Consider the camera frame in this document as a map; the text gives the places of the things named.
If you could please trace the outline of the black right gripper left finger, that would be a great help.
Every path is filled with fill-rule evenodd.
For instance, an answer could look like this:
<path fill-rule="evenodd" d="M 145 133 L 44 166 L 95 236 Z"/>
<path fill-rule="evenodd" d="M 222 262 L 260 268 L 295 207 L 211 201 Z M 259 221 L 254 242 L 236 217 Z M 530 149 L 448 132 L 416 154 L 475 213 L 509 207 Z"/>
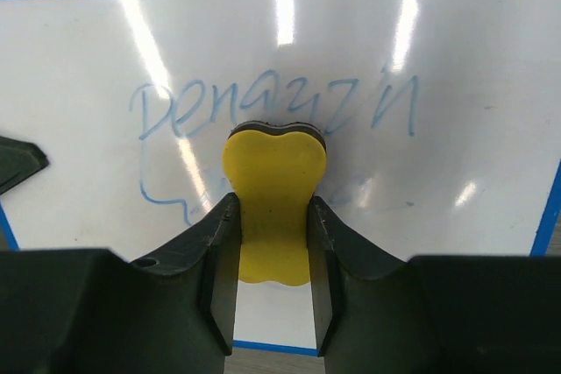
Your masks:
<path fill-rule="evenodd" d="M 102 249 L 1 255 L 4 373 L 221 373 L 232 352 L 240 206 L 132 262 Z"/>

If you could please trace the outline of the yellow bone-shaped eraser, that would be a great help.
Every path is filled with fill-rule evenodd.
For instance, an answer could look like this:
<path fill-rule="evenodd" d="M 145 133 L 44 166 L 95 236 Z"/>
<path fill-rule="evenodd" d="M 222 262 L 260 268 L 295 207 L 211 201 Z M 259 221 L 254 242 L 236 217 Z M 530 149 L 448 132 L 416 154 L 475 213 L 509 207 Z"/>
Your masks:
<path fill-rule="evenodd" d="M 240 202 L 240 280 L 307 284 L 307 208 L 327 166 L 321 131 L 310 123 L 245 122 L 226 140 L 222 163 Z"/>

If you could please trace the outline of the blue framed whiteboard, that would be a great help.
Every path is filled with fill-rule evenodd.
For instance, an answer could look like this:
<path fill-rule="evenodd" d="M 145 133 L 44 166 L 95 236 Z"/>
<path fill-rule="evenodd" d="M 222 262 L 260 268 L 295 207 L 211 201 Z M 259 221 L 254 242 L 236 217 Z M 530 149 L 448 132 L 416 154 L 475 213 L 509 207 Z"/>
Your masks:
<path fill-rule="evenodd" d="M 399 258 L 542 256 L 560 0 L 1 0 L 1 132 L 49 161 L 1 198 L 13 250 L 159 247 L 248 120 L 315 125 L 318 194 Z"/>

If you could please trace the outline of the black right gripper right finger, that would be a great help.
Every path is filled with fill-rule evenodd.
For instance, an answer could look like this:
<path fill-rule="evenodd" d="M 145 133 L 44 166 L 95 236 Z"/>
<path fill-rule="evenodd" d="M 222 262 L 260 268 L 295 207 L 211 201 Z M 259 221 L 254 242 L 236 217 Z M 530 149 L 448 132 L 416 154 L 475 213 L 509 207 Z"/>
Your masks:
<path fill-rule="evenodd" d="M 557 257 L 402 261 L 308 207 L 318 355 L 329 373 L 557 373 Z"/>

